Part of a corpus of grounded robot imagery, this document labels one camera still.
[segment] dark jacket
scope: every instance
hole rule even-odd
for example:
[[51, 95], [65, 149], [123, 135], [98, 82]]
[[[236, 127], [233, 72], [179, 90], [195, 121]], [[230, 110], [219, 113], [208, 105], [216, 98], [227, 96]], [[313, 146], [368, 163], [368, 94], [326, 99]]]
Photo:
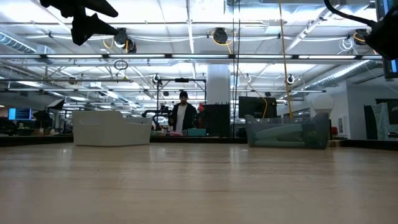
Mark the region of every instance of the dark jacket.
[[[175, 127], [177, 125], [177, 112], [178, 112], [178, 107], [180, 106], [181, 103], [177, 103], [174, 105], [173, 111], [169, 116], [169, 125], [173, 126], [173, 130], [175, 131]], [[186, 130], [189, 128], [193, 128], [193, 120], [195, 119], [195, 115], [197, 113], [197, 110], [195, 107], [193, 107], [190, 103], [187, 103], [187, 108], [185, 110], [185, 115], [184, 115], [184, 122], [182, 124], [182, 129]]]

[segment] clear storage container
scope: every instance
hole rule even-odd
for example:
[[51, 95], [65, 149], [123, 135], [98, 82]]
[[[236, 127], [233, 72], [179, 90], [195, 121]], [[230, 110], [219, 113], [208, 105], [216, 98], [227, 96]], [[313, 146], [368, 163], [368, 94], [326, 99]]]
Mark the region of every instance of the clear storage container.
[[307, 147], [324, 149], [329, 138], [329, 115], [314, 118], [256, 119], [246, 115], [246, 133], [250, 147]]

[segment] teal box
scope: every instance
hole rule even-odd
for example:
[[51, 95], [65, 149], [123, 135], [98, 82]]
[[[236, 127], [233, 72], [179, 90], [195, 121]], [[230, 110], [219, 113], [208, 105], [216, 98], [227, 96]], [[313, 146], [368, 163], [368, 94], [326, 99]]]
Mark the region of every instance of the teal box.
[[206, 136], [206, 129], [205, 128], [188, 129], [188, 136], [191, 136], [191, 137]]

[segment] black beanie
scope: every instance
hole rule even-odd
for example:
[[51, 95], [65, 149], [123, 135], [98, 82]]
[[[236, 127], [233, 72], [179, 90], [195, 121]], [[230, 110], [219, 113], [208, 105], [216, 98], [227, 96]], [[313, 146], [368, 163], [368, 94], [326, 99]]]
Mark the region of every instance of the black beanie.
[[183, 97], [183, 96], [188, 98], [188, 93], [186, 91], [181, 91], [180, 92], [180, 98]]

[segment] person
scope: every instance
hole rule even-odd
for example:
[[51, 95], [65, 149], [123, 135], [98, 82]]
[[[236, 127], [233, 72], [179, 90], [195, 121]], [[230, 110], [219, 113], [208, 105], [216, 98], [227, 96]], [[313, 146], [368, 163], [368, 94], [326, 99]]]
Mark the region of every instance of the person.
[[173, 111], [169, 116], [169, 125], [173, 126], [173, 130], [178, 133], [193, 128], [193, 120], [197, 110], [190, 103], [187, 103], [187, 100], [188, 93], [181, 91], [180, 103], [174, 105]]

